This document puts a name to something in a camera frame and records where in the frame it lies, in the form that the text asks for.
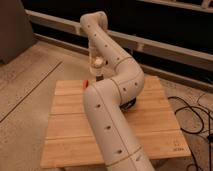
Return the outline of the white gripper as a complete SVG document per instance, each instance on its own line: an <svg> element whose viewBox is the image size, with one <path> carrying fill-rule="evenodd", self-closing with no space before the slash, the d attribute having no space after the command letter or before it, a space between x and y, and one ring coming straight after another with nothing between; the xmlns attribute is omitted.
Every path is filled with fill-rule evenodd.
<svg viewBox="0 0 213 171"><path fill-rule="evenodd" d="M97 81L104 79L103 67L106 65L106 61L99 54L95 47L89 49L89 64L90 72L96 78Z"/></svg>

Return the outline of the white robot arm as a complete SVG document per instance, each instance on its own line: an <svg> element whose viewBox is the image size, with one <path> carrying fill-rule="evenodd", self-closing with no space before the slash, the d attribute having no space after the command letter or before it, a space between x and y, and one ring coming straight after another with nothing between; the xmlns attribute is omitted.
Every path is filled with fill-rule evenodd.
<svg viewBox="0 0 213 171"><path fill-rule="evenodd" d="M90 53L103 57L115 75L89 85L83 104L108 171L155 171L120 106L136 98L144 87L144 73L136 60L106 32L104 12L85 14L80 24Z"/></svg>

